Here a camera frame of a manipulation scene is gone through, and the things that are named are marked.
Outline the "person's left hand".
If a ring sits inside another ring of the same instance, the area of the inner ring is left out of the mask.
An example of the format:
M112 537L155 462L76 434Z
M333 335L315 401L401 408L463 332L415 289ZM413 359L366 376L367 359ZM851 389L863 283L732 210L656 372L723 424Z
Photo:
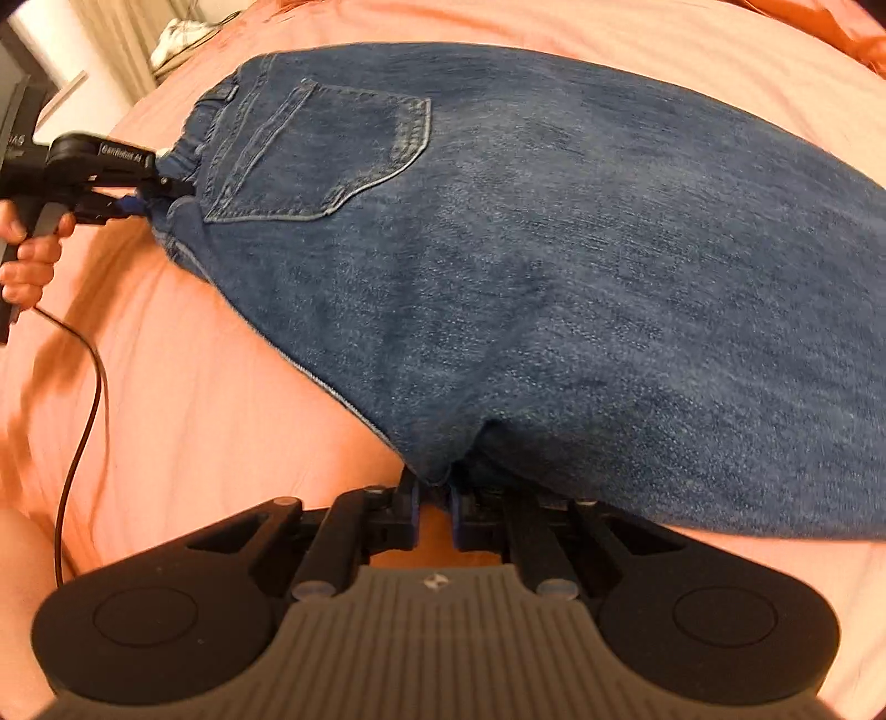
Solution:
M61 242L72 235L75 218L63 214L52 233L25 237L17 210L10 201L2 201L2 240L15 249L15 258L2 267L2 296L9 305L29 311L44 296L45 286L53 280L54 265L61 258Z

